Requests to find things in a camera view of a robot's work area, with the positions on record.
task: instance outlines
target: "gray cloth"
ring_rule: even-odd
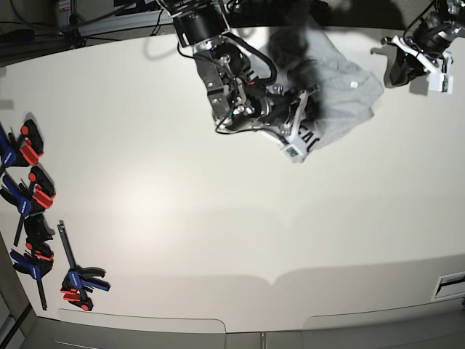
[[[277,84],[285,90],[318,89],[311,96],[305,122],[320,138],[312,150],[339,140],[373,117],[371,106],[384,92],[382,83],[372,72],[348,61],[311,17],[298,25],[276,29],[260,51],[277,65]],[[250,58],[259,76],[269,75],[258,57]]]

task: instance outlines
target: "white sticker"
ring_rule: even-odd
[[[69,11],[71,9],[71,0],[60,0],[58,10],[60,12]]]

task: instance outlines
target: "blue clamp handle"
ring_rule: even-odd
[[[93,281],[83,280],[76,271],[69,271],[68,278],[75,289],[83,289],[85,286],[91,289],[101,289],[102,291],[108,291],[110,289],[110,285],[104,281],[97,279]]]
[[[23,192],[18,188],[15,181],[8,174],[3,176],[3,183],[7,187],[8,191],[18,200],[18,212],[23,217],[27,217],[32,210],[32,203],[24,197]]]
[[[0,124],[0,148],[1,148],[1,163],[5,167],[10,167],[16,162],[16,152],[9,144],[7,134]]]
[[[34,280],[40,281],[41,280],[41,273],[39,271],[39,268],[37,268],[35,265],[29,264],[28,261],[16,252],[15,250],[12,250],[9,255],[11,258],[19,265],[23,266],[24,268],[27,268],[29,270],[30,275]]]

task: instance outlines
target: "white tabletop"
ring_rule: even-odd
[[[382,34],[329,36],[382,79],[387,59],[370,55]],[[266,38],[262,28],[248,40]],[[57,233],[65,221],[78,264],[107,271],[111,290],[92,294],[94,313],[299,329],[311,316],[429,302],[440,275],[465,269],[465,40],[451,47],[453,95],[389,89],[372,121],[301,165],[266,137],[216,135],[176,42],[78,49],[0,79],[0,100],[13,104],[0,104],[4,127],[19,130],[31,112],[44,138],[57,189],[47,222]],[[9,171],[16,181],[27,172]],[[19,214],[0,201],[0,217],[11,247]],[[69,266],[58,233],[50,246],[47,312],[31,277],[20,280],[36,313],[58,318],[78,308],[61,299]]]

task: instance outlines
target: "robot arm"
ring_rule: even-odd
[[[434,11],[423,16],[434,6]],[[408,36],[413,25],[421,24]],[[452,93],[450,67],[452,54],[447,50],[465,26],[465,1],[432,0],[402,36],[384,38],[381,43],[397,47],[395,64],[389,75],[394,87],[404,86],[419,76],[429,75],[429,89]]]
[[[230,32],[221,0],[219,6],[216,0],[161,0],[161,4],[173,19],[180,46],[193,48],[191,58],[205,84],[216,132],[264,133],[289,160],[303,162],[319,140],[302,125],[311,91],[284,92],[275,84],[274,63]],[[268,66],[268,76],[256,76],[246,52]]]

